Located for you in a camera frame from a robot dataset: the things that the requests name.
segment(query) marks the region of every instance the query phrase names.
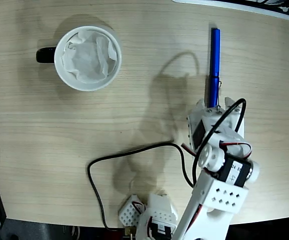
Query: black wire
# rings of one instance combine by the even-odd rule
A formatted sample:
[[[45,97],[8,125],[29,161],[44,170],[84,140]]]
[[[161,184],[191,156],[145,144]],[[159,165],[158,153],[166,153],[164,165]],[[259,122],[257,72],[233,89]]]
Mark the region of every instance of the black wire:
[[[136,149],[136,150],[126,151],[126,152],[117,153],[117,154],[113,154],[113,155],[109,155],[109,156],[103,156],[103,157],[100,157],[100,158],[98,158],[96,160],[93,160],[92,162],[90,162],[88,164],[87,169],[86,169],[87,170],[87,174],[88,174],[88,178],[89,178],[89,181],[91,183],[91,186],[93,188],[93,191],[94,191],[95,196],[96,196],[96,198],[98,200],[98,203],[99,203],[100,213],[101,213],[101,218],[102,218],[103,225],[104,225],[104,227],[107,230],[109,230],[109,231],[118,231],[116,228],[110,228],[110,227],[107,226],[104,206],[103,206],[103,203],[101,201],[101,198],[100,198],[100,195],[98,193],[98,190],[96,188],[96,185],[95,185],[95,183],[93,181],[93,178],[91,177],[91,167],[92,167],[92,165],[94,165],[94,164],[96,164],[96,163],[98,163],[100,161],[103,161],[103,160],[121,158],[121,157],[129,156],[129,155],[133,155],[133,154],[138,154],[138,153],[141,153],[141,152],[144,152],[144,151],[147,151],[147,150],[151,150],[151,149],[155,149],[155,148],[159,148],[159,147],[165,147],[165,146],[175,147],[179,151],[180,156],[181,156],[181,167],[182,167],[182,173],[183,173],[184,179],[186,180],[188,185],[193,188],[194,185],[190,181],[190,179],[189,179],[189,177],[187,175],[187,172],[186,172],[184,153],[183,153],[182,149],[177,144],[172,143],[172,142],[156,143],[156,144],[153,144],[153,145],[150,145],[150,146],[146,146],[146,147],[143,147],[143,148],[139,148],[139,149]]]
[[[220,124],[229,116],[229,114],[236,108],[238,107],[240,104],[242,104],[242,110],[240,113],[240,117],[237,123],[237,126],[235,128],[235,131],[237,132],[240,128],[242,119],[244,118],[245,115],[245,111],[246,111],[246,106],[247,106],[247,102],[244,98],[240,98],[238,101],[236,101],[234,104],[232,104],[227,111],[225,111],[223,113],[223,115],[219,118],[219,120],[215,123],[215,125],[213,125],[213,127],[211,128],[211,130],[209,131],[209,133],[207,134],[207,136],[203,139],[197,153],[196,156],[194,158],[193,161],[193,165],[192,165],[192,181],[193,181],[193,185],[196,184],[197,182],[197,165],[198,165],[198,160],[199,160],[199,156],[201,154],[202,149],[204,148],[204,146],[208,143],[209,139],[211,138],[211,136],[215,133],[215,131],[217,130],[217,128],[220,126]]]
[[[245,99],[243,99],[244,101],[242,102],[242,108],[241,108],[241,113],[240,113],[240,117],[238,119],[238,122],[236,123],[235,129],[234,131],[237,133],[239,131],[239,128],[241,126],[241,123],[243,122],[244,116],[245,116],[245,112],[246,112],[246,108],[247,108],[247,102]]]

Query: red wire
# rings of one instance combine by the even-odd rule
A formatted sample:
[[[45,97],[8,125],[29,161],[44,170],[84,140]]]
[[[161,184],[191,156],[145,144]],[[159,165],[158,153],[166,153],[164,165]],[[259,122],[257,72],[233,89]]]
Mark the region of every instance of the red wire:
[[[189,228],[191,227],[191,225],[192,225],[192,224],[195,222],[195,220],[197,219],[198,214],[199,214],[201,208],[202,208],[202,205],[199,204],[199,206],[198,206],[197,210],[195,211],[195,214],[193,215],[193,217],[192,217],[192,219],[191,219],[191,221],[190,221],[190,223],[189,223],[189,226],[188,226],[188,228],[186,229],[186,231],[189,230]]]
[[[153,216],[150,216],[149,221],[146,225],[146,235],[148,238],[150,238],[150,227],[149,225],[151,224],[151,222],[153,221]]]
[[[142,212],[139,210],[139,208],[136,206],[136,204],[138,204],[138,205],[142,205],[142,206],[146,209],[145,205],[143,205],[141,202],[138,202],[138,201],[132,201],[131,204],[133,205],[133,207],[136,209],[136,211],[137,211],[139,214],[142,214]]]
[[[252,153],[252,147],[249,143],[246,142],[223,142],[220,143],[220,146],[233,146],[233,145],[247,145],[250,148],[250,152],[247,153],[247,155],[245,155],[243,158],[247,159],[248,157],[250,157],[251,153]]]
[[[190,148],[188,148],[184,143],[181,144],[181,147],[190,155],[192,155],[194,157],[196,156],[196,153],[194,151],[192,151]]]

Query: mug handle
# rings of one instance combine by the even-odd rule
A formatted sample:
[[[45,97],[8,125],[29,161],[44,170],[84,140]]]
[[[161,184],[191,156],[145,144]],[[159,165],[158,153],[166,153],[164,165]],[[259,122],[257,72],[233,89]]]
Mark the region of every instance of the mug handle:
[[[41,64],[53,64],[55,63],[55,51],[55,46],[41,48],[36,51],[35,59]]]

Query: perforated white bracket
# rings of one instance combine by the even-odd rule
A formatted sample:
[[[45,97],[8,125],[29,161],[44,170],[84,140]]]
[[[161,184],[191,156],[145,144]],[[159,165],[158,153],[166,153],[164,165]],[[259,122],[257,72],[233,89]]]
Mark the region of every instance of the perforated white bracket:
[[[119,220],[125,227],[136,227],[145,209],[137,195],[131,195],[119,212]]]
[[[172,234],[177,227],[177,215],[175,208],[166,195],[160,196],[150,193],[147,209],[141,214],[136,228],[135,239],[152,240],[153,238],[148,237],[151,234],[151,223],[157,224],[160,233],[163,233],[166,228],[170,228]]]
[[[230,222],[242,207],[248,191],[246,187],[219,181],[203,170],[172,240],[224,240]]]

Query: wooden table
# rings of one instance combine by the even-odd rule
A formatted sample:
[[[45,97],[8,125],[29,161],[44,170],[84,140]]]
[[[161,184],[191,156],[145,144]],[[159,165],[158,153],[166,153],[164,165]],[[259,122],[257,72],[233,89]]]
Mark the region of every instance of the wooden table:
[[[119,35],[118,77],[96,92],[66,86],[35,53],[82,25]],[[289,21],[171,0],[0,0],[0,193],[11,219],[102,226],[86,175],[98,157],[175,139],[205,95],[210,28],[221,29],[224,97],[247,99],[245,138],[261,164],[233,223],[289,217]],[[186,154],[187,170],[192,158]],[[180,156],[164,147],[92,170],[108,225],[130,194],[191,195]]]

